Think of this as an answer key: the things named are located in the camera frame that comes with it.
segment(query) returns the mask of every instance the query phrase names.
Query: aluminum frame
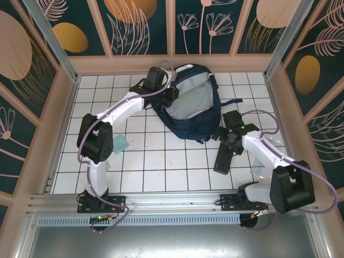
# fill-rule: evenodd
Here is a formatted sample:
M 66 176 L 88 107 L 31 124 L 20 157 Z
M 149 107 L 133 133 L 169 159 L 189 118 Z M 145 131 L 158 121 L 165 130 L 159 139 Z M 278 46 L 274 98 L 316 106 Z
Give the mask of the aluminum frame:
M 61 65 L 65 69 L 66 73 L 68 74 L 69 78 L 72 81 L 76 81 L 77 74 L 71 65 L 71 62 L 68 59 L 68 56 L 65 50 L 62 48 L 59 40 L 57 39 L 53 29 L 45 18 L 38 1 L 33 0 L 22 0 L 24 5 L 26 6 L 29 14 L 37 24 L 37 27 L 47 40 L 48 44 L 50 45 L 51 49 L 55 53 L 57 59 L 60 61 Z
M 291 17 L 288 26 L 285 28 L 281 38 L 279 39 L 270 62 L 265 69 L 265 75 L 267 79 L 274 74 L 274 71 L 280 64 L 283 55 L 300 29 L 304 18 L 312 7 L 313 2 L 314 0 L 302 0 L 297 6 L 295 13 Z

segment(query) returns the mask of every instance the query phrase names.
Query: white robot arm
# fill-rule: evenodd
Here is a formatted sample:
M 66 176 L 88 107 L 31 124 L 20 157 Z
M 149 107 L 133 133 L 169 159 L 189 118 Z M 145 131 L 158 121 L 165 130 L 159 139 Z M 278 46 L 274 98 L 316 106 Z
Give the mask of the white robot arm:
M 221 141 L 214 171 L 228 174 L 233 153 L 241 155 L 244 149 L 252 153 L 268 171 L 262 182 L 239 187 L 238 198 L 242 205 L 261 202 L 273 205 L 279 213 L 285 213 L 315 201 L 311 174 L 292 165 L 296 163 L 309 168 L 305 161 L 296 162 L 269 141 L 263 143 L 262 132 L 253 124 L 245 125 L 238 111 L 230 111 L 223 116 L 226 128 L 219 127 L 212 137 Z
M 77 146 L 80 148 L 81 141 L 85 137 L 87 130 L 91 125 L 104 117 L 92 131 L 87 135 L 86 141 L 81 149 L 81 155 L 84 161 L 89 163 L 90 183 L 95 193 L 103 198 L 108 196 L 108 186 L 106 184 L 105 173 L 107 171 L 107 159 L 113 150 L 113 129 L 126 121 L 134 113 L 141 111 L 147 105 L 167 101 L 172 102 L 178 97 L 178 89 L 175 87 L 165 87 L 166 89 L 152 97 L 141 98 L 140 95 L 147 95 L 164 88 L 167 82 L 173 76 L 172 72 L 161 68 L 152 67 L 146 79 L 142 79 L 133 86 L 127 95 L 120 101 L 122 105 L 105 110 L 95 116 L 86 114 L 82 120 L 80 132 L 78 135 Z M 95 198 L 90 185 L 86 186 L 86 193 L 93 203 L 99 201 Z
M 123 98 L 123 99 L 128 99 L 129 97 L 138 95 L 135 92 L 128 92 L 128 94 Z M 110 123 L 112 126 L 113 130 L 122 124 L 124 121 L 126 121 L 130 116 L 135 114 L 136 112 L 141 111 L 144 108 L 144 99 L 143 98 L 134 98 L 119 108 L 115 109 L 113 112 L 108 114 L 106 118 L 102 120 L 104 123 Z M 102 117 L 104 114 L 106 114 L 111 108 L 105 110 L 104 112 L 97 114 L 97 118 Z M 105 178 L 105 173 L 107 171 L 106 169 L 106 164 L 107 161 L 100 161 L 98 163 L 95 163 L 94 160 L 90 159 L 89 157 L 84 157 L 87 161 L 90 162 L 90 178 L 91 178 L 91 184 L 96 191 L 96 193 L 99 196 L 104 195 L 107 190 L 108 186 L 106 184 L 106 178 Z M 90 189 L 90 186 L 86 186 L 86 191 L 93 195 L 93 192 Z

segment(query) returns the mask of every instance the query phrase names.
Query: floral illustration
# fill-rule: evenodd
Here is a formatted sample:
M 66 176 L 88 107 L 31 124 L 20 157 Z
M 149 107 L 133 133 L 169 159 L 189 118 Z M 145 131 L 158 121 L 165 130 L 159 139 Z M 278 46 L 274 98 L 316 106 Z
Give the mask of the floral illustration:
M 344 159 L 344 102 L 310 121 L 309 130 L 322 162 Z
M 327 8 L 326 15 L 319 19 L 311 27 L 314 28 L 321 21 L 325 20 L 327 28 L 323 29 L 315 42 L 307 44 L 298 48 L 314 46 L 314 50 L 317 55 L 322 56 L 335 56 L 335 53 L 339 52 L 344 46 L 344 2 L 343 0 L 331 0 Z
M 178 21 L 179 21 L 179 24 L 183 30 L 185 50 L 187 51 L 187 54 L 189 54 L 187 40 L 185 37 L 185 31 L 198 28 L 199 23 L 196 22 L 197 19 L 195 17 L 195 14 L 185 15 L 185 17 L 183 14 L 180 14 L 180 15 L 178 15 Z
M 203 18 L 205 8 L 212 5 L 224 5 L 224 4 L 233 4 L 237 0 L 200 0 L 202 4 L 202 15 L 200 18 L 200 29 L 199 29 L 199 53 L 202 54 L 202 28 L 203 28 Z
M 47 20 L 58 21 L 68 9 L 66 0 L 38 0 Z
M 20 142 L 16 141 L 15 139 L 11 137 L 12 136 L 11 131 L 15 123 L 15 117 L 16 117 L 16 113 L 14 112 L 14 110 L 9 109 L 8 112 L 6 113 L 5 108 L 3 106 L 0 107 L 0 140 L 11 140 L 15 142 L 16 144 L 28 149 L 28 146 L 21 144 Z M 15 159 L 25 161 L 24 158 L 19 157 L 13 153 L 7 152 L 4 149 L 0 148 L 0 152 L 8 156 L 11 156 Z
M 215 19 L 214 13 L 206 16 L 206 24 L 210 35 L 209 54 L 211 54 L 211 42 L 213 37 L 233 32 L 233 26 L 230 26 L 232 23 L 230 16 L 231 15 L 219 14 Z

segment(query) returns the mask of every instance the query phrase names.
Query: grid tile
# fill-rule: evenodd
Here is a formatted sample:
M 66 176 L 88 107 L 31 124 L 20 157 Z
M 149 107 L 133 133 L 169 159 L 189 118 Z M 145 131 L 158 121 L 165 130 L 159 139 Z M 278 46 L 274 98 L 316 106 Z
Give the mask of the grid tile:
M 165 150 L 165 134 L 146 133 L 145 150 Z
M 269 98 L 256 98 L 254 99 L 257 109 L 273 112 L 274 108 Z
M 110 102 L 112 89 L 96 89 L 93 102 Z
M 62 155 L 59 172 L 79 172 L 80 163 L 77 160 L 77 153 L 64 153 Z
M 230 73 L 214 73 L 218 85 L 232 85 Z
M 79 134 L 82 118 L 72 118 L 70 120 L 68 134 Z
M 166 191 L 187 191 L 188 177 L 185 170 L 166 170 Z
M 107 187 L 109 187 L 109 192 L 112 194 L 120 192 L 122 173 L 121 172 L 108 172 L 106 173 L 105 176 L 106 176 Z
M 174 133 L 166 133 L 166 149 L 185 149 L 185 140 L 179 139 Z
M 186 169 L 187 163 L 184 150 L 166 151 L 166 169 Z
M 144 192 L 165 191 L 165 170 L 145 171 Z
M 96 88 L 112 88 L 114 75 L 98 76 Z
M 269 116 L 268 114 L 258 114 L 260 123 L 262 125 L 262 129 L 275 129 L 277 128 L 276 122 L 274 119 Z
M 82 118 L 85 114 L 90 113 L 92 108 L 91 103 L 75 103 L 71 117 Z
M 164 123 L 158 116 L 146 117 L 146 132 L 164 132 Z
M 77 137 L 77 134 L 71 134 L 66 137 L 63 152 L 78 152 L 78 147 L 76 146 Z
M 269 98 L 269 92 L 266 85 L 252 85 L 251 90 L 254 98 Z
M 228 175 L 222 175 L 209 169 L 209 176 L 211 190 L 233 189 L 231 173 L 228 173 Z
M 143 170 L 144 152 L 125 152 L 123 159 L 123 171 Z
M 143 171 L 124 171 L 122 174 L 121 192 L 142 192 Z
M 234 85 L 233 87 L 236 98 L 253 98 L 249 85 Z
M 95 89 L 79 89 L 75 102 L 92 102 Z
M 221 99 L 223 98 L 234 98 L 234 90 L 232 85 L 220 85 L 219 89 L 219 96 Z
M 130 86 L 130 75 L 115 75 L 113 80 L 114 88 L 129 88 Z
M 85 189 L 87 166 L 78 163 L 76 147 L 82 117 L 89 112 L 101 113 L 115 105 L 127 94 L 129 86 L 144 77 L 146 74 L 81 78 L 56 169 L 54 194 L 80 193 Z M 243 103 L 222 107 L 222 114 L 232 110 L 244 113 L 256 108 L 273 112 L 261 73 L 216 73 L 215 78 L 220 85 L 222 103 L 243 98 Z M 243 120 L 264 131 L 276 128 L 273 119 L 266 114 L 248 114 Z M 112 153 L 107 160 L 106 182 L 111 193 L 232 189 L 253 180 L 250 166 L 254 156 L 251 153 L 245 151 L 233 157 L 228 175 L 214 172 L 220 142 L 210 139 L 202 145 L 179 139 L 164 126 L 153 109 L 137 112 L 116 125 L 113 137 L 119 134 L 126 138 L 130 146 L 118 155 Z M 272 138 L 281 142 L 278 149 L 285 153 L 282 135 L 278 133 Z
M 188 169 L 189 190 L 210 190 L 209 172 L 207 169 Z
M 265 80 L 262 73 L 247 73 L 247 77 L 250 84 L 265 85 Z
M 85 190 L 86 185 L 87 185 L 86 173 L 85 172 L 81 172 L 81 173 L 79 173 L 79 177 L 77 179 L 75 193 L 76 194 L 82 193 Z
M 161 169 L 165 169 L 165 152 L 163 150 L 145 152 L 145 170 Z
M 96 87 L 98 76 L 82 76 L 80 80 L 80 89 L 93 89 Z
M 250 168 L 231 168 L 233 188 L 237 189 L 242 184 L 253 182 Z
M 127 133 L 125 139 L 130 144 L 126 151 L 142 151 L 145 149 L 144 133 Z
M 231 73 L 233 84 L 249 84 L 246 73 Z
M 207 168 L 206 150 L 205 149 L 188 149 L 187 150 L 188 168 Z
M 79 173 L 58 173 L 54 194 L 74 194 Z

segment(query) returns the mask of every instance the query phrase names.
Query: leaf pattern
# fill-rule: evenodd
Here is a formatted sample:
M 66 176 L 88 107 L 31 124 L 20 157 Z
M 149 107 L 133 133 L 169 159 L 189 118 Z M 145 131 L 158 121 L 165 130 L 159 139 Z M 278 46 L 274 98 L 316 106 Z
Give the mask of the leaf pattern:
M 118 19 L 107 15 L 112 26 L 111 48 L 115 55 L 146 54 L 149 48 L 149 26 L 145 14 L 132 2 L 133 11 L 125 1 L 119 0 L 122 13 L 116 3 L 109 1 Z
M 344 24 L 344 0 L 331 0 L 325 16 L 331 28 L 342 27 Z
M 56 22 L 68 9 L 67 0 L 37 0 L 47 20 Z
M 315 43 L 314 50 L 317 55 L 335 56 L 344 46 L 344 27 L 332 28 L 328 27 L 322 30 Z
M 313 118 L 309 130 L 321 161 L 344 159 L 344 101 L 333 111 Z

